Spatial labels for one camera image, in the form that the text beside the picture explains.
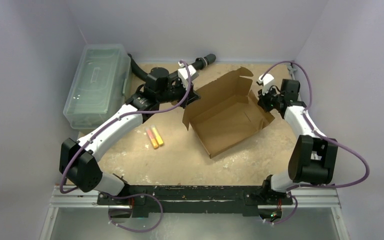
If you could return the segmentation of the brown cardboard box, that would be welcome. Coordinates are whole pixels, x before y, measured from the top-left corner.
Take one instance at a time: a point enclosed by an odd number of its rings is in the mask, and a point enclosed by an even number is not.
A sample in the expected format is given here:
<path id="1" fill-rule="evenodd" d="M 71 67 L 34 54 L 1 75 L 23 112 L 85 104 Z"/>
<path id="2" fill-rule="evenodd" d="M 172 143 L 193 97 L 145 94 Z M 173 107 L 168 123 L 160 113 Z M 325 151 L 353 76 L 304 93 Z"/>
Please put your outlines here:
<path id="1" fill-rule="evenodd" d="M 188 104 L 182 123 L 193 128 L 210 158 L 269 126 L 275 117 L 265 112 L 251 89 L 253 73 L 245 68 L 227 72 L 200 87 L 200 99 Z"/>

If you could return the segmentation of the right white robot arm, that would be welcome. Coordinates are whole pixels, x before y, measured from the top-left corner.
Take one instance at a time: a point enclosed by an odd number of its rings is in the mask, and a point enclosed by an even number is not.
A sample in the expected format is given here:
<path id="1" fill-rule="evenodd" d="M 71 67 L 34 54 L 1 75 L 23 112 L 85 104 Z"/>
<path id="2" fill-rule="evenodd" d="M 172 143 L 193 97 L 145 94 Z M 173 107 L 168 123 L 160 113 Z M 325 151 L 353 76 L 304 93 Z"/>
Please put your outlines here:
<path id="1" fill-rule="evenodd" d="M 338 147 L 315 134 L 315 124 L 305 111 L 306 104 L 299 100 L 300 82 L 283 79 L 281 88 L 274 84 L 271 74 L 261 75 L 256 81 L 257 104 L 266 112 L 277 110 L 290 125 L 296 144 L 286 171 L 269 175 L 256 196 L 268 204 L 286 197 L 288 189 L 299 184 L 311 187 L 327 185 L 332 181 Z"/>

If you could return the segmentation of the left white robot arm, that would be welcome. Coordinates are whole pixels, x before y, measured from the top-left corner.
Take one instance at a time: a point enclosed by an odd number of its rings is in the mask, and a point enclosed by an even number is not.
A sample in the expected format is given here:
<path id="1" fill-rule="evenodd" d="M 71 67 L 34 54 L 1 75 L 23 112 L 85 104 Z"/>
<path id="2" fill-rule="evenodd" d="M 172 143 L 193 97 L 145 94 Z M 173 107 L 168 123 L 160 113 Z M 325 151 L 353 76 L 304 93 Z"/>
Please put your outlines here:
<path id="1" fill-rule="evenodd" d="M 135 92 L 116 113 L 102 125 L 78 140 L 67 138 L 61 145 L 59 171 L 62 179 L 59 190 L 65 190 L 67 180 L 74 189 L 85 193 L 97 190 L 109 194 L 118 205 L 129 199 L 127 185 L 121 177 L 104 173 L 98 162 L 103 155 L 127 133 L 145 123 L 155 114 L 185 108 L 199 99 L 194 92 L 193 80 L 198 68 L 180 61 L 179 69 L 169 73 L 156 67 L 146 77 L 143 90 Z"/>

